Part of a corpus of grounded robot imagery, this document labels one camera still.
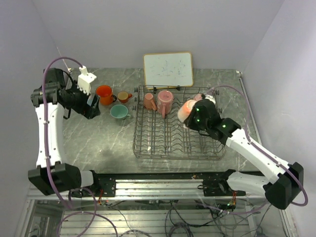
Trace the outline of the pink faceted mug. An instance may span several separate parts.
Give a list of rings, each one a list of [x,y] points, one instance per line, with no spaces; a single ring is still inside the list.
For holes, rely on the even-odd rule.
[[[197,94],[195,97],[194,97],[194,100],[195,101],[199,101],[199,100],[202,100],[205,98],[205,95],[204,94]]]

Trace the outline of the pale pink gradient mug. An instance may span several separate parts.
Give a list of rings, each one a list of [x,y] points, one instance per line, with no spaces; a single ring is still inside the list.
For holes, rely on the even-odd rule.
[[[187,119],[189,117],[189,115],[193,109],[193,106],[195,105],[196,102],[197,101],[193,100],[193,99],[186,101],[177,113],[177,117],[178,117],[179,121],[183,124],[184,128],[187,128],[184,121],[185,121],[185,119]]]

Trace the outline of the large orange mug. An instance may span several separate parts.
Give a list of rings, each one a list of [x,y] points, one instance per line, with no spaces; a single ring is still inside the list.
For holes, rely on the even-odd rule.
[[[96,94],[100,97],[100,103],[104,106],[110,105],[117,100],[113,94],[112,88],[108,85],[101,85],[97,87]]]

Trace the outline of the mint green cup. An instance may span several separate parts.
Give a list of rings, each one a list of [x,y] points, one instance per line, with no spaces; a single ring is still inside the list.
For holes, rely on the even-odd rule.
[[[110,110],[110,114],[113,118],[118,120],[124,120],[131,117],[129,110],[125,105],[114,105]]]

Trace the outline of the small orange cup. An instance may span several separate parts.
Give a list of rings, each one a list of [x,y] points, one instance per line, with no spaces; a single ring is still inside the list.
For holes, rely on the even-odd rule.
[[[128,93],[127,91],[120,91],[117,94],[118,100],[122,103],[125,104],[128,102],[128,100],[132,97],[133,95],[131,93]]]

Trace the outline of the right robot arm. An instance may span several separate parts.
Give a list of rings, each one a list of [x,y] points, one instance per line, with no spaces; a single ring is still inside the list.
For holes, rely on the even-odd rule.
[[[238,152],[262,173],[249,175],[227,170],[218,182],[218,191],[229,195],[245,191],[265,197],[274,207],[285,210],[303,191],[304,169],[301,164],[282,160],[246,135],[231,118],[221,118],[213,99],[188,100],[178,112],[179,120],[188,129],[208,136]]]

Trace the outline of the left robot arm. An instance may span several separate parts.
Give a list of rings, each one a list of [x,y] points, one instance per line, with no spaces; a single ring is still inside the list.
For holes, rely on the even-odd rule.
[[[96,76],[85,66],[79,70],[78,79],[72,79],[71,87],[67,88],[66,72],[48,69],[45,84],[31,95],[39,124],[39,153],[36,168],[28,172],[28,179],[46,196],[54,193],[52,184],[59,192],[83,187],[89,196],[97,195],[101,189],[95,171],[81,171],[68,164],[64,151],[63,121],[69,119],[64,112],[75,111],[87,119],[100,115],[100,98],[90,92]]]

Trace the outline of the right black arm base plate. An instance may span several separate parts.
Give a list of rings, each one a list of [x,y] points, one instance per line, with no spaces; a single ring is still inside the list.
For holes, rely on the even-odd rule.
[[[198,176],[202,179],[202,183],[197,188],[203,191],[205,197],[232,196],[238,191],[232,190],[227,180],[234,173],[236,173],[234,169],[225,172],[203,172]]]

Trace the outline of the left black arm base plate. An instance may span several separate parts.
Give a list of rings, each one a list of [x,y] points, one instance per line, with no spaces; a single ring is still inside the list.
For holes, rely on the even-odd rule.
[[[96,195],[112,198],[116,194],[116,180],[113,175],[108,174],[93,174],[92,191]]]

